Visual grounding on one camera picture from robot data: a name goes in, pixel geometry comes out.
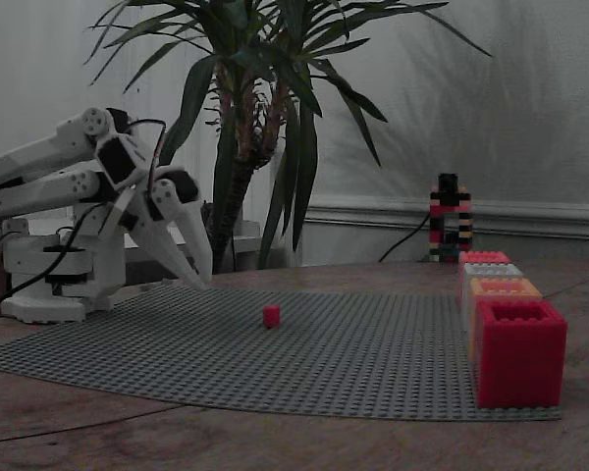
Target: wall molding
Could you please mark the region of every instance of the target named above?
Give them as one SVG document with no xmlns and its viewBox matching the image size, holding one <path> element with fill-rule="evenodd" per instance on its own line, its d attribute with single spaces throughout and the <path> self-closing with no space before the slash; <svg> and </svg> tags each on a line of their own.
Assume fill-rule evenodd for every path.
<svg viewBox="0 0 589 471">
<path fill-rule="evenodd" d="M 306 223 L 413 229 L 427 214 L 426 198 L 316 195 Z M 473 201 L 477 234 L 589 240 L 589 204 Z"/>
</svg>

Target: small red cube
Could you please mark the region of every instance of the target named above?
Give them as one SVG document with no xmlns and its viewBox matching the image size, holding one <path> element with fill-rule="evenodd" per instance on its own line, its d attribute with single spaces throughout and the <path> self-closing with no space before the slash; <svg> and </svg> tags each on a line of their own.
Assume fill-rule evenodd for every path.
<svg viewBox="0 0 589 471">
<path fill-rule="evenodd" d="M 264 307 L 264 327 L 266 329 L 272 329 L 273 327 L 279 326 L 280 318 L 280 307 L 279 306 L 265 306 Z"/>
<path fill-rule="evenodd" d="M 478 407 L 559 405 L 567 323 L 548 301 L 479 301 Z"/>
</svg>

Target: lego block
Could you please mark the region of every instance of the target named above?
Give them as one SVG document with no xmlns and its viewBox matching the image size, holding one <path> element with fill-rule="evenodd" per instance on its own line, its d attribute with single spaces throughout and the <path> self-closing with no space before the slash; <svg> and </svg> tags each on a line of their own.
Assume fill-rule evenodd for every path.
<svg viewBox="0 0 589 471">
<path fill-rule="evenodd" d="M 433 230 L 430 231 L 430 242 L 431 243 L 441 243 L 443 234 L 441 231 Z"/>
<path fill-rule="evenodd" d="M 465 252 L 460 258 L 460 263 L 510 263 L 503 252 Z"/>
<path fill-rule="evenodd" d="M 458 277 L 458 291 L 460 303 L 466 299 L 469 293 L 469 283 L 474 278 L 499 278 L 512 279 L 523 278 L 523 273 L 511 263 L 464 263 L 461 265 Z"/>
<path fill-rule="evenodd" d="M 272 329 L 278 327 L 280 322 L 280 306 L 264 307 L 264 327 Z"/>
<path fill-rule="evenodd" d="M 474 278 L 471 280 L 464 305 L 461 306 L 462 322 L 467 326 L 469 361 L 473 361 L 474 358 L 475 309 L 479 301 L 540 301 L 542 298 L 539 290 L 526 278 Z"/>
<path fill-rule="evenodd" d="M 567 323 L 548 302 L 480 301 L 478 407 L 550 407 L 561 400 Z"/>
</svg>

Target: table surface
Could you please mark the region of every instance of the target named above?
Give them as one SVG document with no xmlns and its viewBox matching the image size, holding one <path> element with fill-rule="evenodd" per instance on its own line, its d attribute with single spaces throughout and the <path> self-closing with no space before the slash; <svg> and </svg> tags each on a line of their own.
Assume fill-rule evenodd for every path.
<svg viewBox="0 0 589 471">
<path fill-rule="evenodd" d="M 589 260 L 517 263 L 569 324 L 554 422 L 446 423 L 180 406 L 0 373 L 0 470 L 589 470 Z M 217 288 L 455 293 L 456 265 L 217 276 Z M 125 288 L 121 296 L 134 295 Z M 0 319 L 0 343 L 42 327 Z"/>
</svg>

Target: stacked lego bricks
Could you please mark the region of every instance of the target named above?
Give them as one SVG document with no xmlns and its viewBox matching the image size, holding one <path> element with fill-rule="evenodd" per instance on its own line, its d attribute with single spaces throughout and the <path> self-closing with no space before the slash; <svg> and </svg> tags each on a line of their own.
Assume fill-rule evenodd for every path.
<svg viewBox="0 0 589 471">
<path fill-rule="evenodd" d="M 446 234 L 446 214 L 458 214 L 457 234 Z M 465 187 L 452 194 L 432 188 L 429 240 L 431 262 L 457 262 L 462 251 L 471 249 L 473 215 L 471 195 Z"/>
<path fill-rule="evenodd" d="M 502 252 L 463 252 L 459 262 L 478 407 L 559 405 L 565 320 Z"/>
</svg>

